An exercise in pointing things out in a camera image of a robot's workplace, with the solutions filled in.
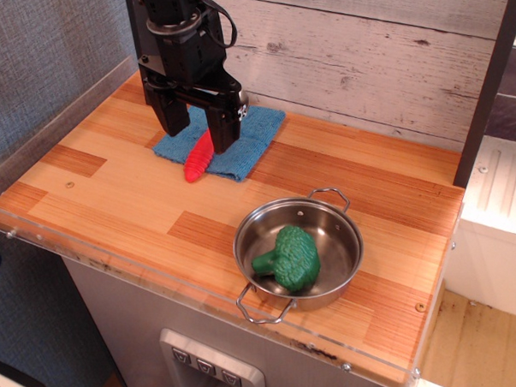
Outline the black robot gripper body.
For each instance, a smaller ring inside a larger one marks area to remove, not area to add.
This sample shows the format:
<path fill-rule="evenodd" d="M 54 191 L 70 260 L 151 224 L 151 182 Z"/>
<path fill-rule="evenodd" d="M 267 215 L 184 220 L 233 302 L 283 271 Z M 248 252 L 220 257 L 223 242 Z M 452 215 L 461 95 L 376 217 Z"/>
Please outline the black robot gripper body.
<path fill-rule="evenodd" d="M 226 103 L 241 91 L 241 84 L 224 68 L 231 44 L 225 43 L 219 22 L 150 25 L 149 30 L 163 64 L 160 86 L 173 89 L 187 107 L 188 99 L 198 97 L 199 91 L 222 94 Z"/>

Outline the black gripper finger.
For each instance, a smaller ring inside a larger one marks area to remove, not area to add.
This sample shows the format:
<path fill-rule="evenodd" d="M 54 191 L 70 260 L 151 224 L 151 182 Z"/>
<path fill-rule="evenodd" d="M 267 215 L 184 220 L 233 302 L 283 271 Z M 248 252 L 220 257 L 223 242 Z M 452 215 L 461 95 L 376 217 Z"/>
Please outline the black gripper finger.
<path fill-rule="evenodd" d="M 158 121 L 168 135 L 176 136 L 190 123 L 187 106 L 176 96 L 173 89 L 156 86 L 144 81 L 145 95 Z"/>
<path fill-rule="evenodd" d="M 205 110 L 210 137 L 216 154 L 225 153 L 240 138 L 240 103 L 226 107 L 211 105 Z"/>

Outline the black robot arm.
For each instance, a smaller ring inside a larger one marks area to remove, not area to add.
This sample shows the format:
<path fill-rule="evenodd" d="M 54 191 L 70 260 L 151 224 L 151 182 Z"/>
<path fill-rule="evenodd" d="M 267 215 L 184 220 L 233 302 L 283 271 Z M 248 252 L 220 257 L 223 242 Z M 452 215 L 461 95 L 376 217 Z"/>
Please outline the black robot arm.
<path fill-rule="evenodd" d="M 221 19 L 228 12 L 214 0 L 141 0 L 146 28 L 158 53 L 143 55 L 139 69 L 145 97 L 164 132 L 176 136 L 191 122 L 188 106 L 205 112 L 217 154 L 240 138 L 248 100 L 241 84 L 224 68 L 226 51 Z"/>

